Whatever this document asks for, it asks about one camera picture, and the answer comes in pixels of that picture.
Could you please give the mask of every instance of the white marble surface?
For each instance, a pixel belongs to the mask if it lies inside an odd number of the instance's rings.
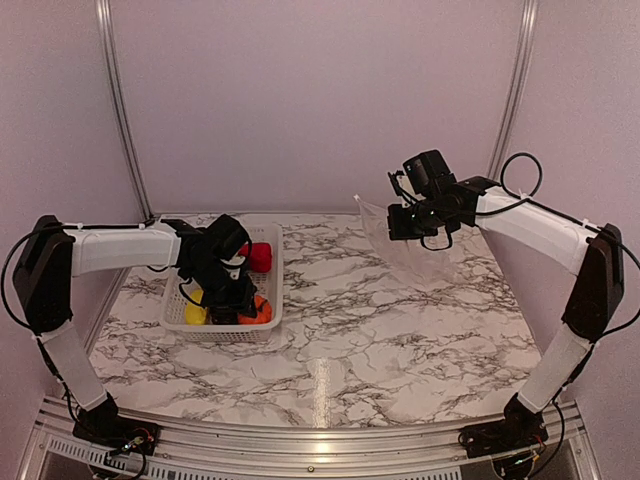
[[[418,290],[373,252],[358,216],[240,218],[284,229],[281,326],[264,344],[189,343],[159,325],[165,277],[134,269],[91,356],[119,405],[251,425],[409,425],[500,412],[539,361],[477,230],[454,234],[453,280]]]

